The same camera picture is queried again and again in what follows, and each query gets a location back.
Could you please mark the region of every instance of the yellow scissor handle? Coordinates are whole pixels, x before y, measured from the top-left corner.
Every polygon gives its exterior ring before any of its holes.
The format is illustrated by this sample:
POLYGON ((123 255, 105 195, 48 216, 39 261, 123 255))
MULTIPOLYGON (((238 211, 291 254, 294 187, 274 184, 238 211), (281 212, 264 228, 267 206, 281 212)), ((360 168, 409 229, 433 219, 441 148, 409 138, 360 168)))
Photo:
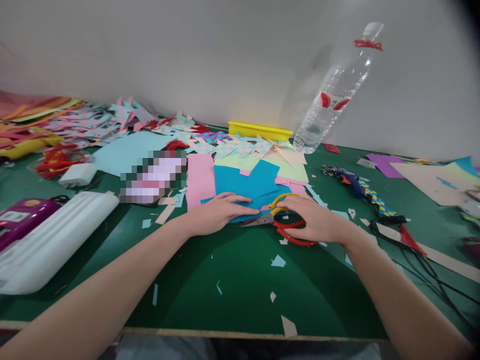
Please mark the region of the yellow scissor handle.
POLYGON ((279 212, 281 211, 287 211, 288 208, 286 207, 277 207, 277 203, 280 201, 280 200, 283 200, 285 199, 287 196, 300 196, 298 194, 294 194, 292 192, 289 192, 289 193, 285 193, 285 194, 282 194, 280 195, 279 197, 277 197, 271 204, 270 204, 270 209, 272 209, 272 211, 270 211, 270 214, 274 217, 275 215, 277 215, 279 212))

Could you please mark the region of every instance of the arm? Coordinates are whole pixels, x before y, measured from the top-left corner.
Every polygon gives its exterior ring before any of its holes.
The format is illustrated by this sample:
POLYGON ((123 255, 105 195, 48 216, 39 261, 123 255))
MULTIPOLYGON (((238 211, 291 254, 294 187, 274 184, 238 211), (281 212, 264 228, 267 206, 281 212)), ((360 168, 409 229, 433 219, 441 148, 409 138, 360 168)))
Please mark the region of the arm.
POLYGON ((167 222, 28 324, 0 348, 0 359, 97 359, 190 237, 214 233, 236 216, 259 213, 237 201, 251 200, 226 192, 167 222))
POLYGON ((288 196, 277 206, 299 213, 306 221, 305 228, 287 229, 291 236, 343 245, 402 359, 463 360, 473 356, 471 344, 366 231, 310 197, 288 196))

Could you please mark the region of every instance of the hand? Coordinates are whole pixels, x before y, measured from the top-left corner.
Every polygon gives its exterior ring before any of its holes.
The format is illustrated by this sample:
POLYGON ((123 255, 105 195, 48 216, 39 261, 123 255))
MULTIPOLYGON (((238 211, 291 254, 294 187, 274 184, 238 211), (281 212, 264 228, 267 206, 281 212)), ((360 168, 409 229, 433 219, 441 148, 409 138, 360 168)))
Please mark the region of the hand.
POLYGON ((181 222, 188 237, 213 234, 228 224, 230 220, 240 215, 255 215, 260 210, 241 206, 235 202, 251 203, 252 199, 240 196, 234 192, 222 192, 212 200, 191 211, 176 217, 181 222))
POLYGON ((290 228, 285 231, 294 238, 324 243, 346 245, 363 232, 353 222, 320 206, 310 196, 287 196, 277 207, 289 208, 298 213, 306 222, 304 228, 290 228))

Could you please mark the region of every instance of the scissor blade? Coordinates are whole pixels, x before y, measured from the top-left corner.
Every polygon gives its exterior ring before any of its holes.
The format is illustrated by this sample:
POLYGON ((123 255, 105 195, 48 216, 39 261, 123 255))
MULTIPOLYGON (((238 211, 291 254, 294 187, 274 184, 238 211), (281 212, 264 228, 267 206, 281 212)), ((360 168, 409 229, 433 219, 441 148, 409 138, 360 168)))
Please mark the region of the scissor blade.
POLYGON ((241 228, 246 228, 249 226, 256 226, 256 225, 264 225, 264 224, 271 224, 274 222, 274 217, 270 214, 263 215, 254 219, 250 219, 245 221, 240 225, 241 228))

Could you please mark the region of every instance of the water bottle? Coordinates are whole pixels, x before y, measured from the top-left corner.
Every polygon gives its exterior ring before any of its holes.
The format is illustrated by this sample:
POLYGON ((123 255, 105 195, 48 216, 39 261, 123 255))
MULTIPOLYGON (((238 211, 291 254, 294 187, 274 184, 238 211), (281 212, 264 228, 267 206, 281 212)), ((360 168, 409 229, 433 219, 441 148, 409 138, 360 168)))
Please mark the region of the water bottle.
POLYGON ((367 78, 373 54, 383 50, 381 43, 373 42, 383 27, 379 22, 369 23, 363 30, 361 39, 352 44, 350 54, 343 56, 328 70, 295 135, 295 149, 311 154, 319 147, 340 113, 367 78))

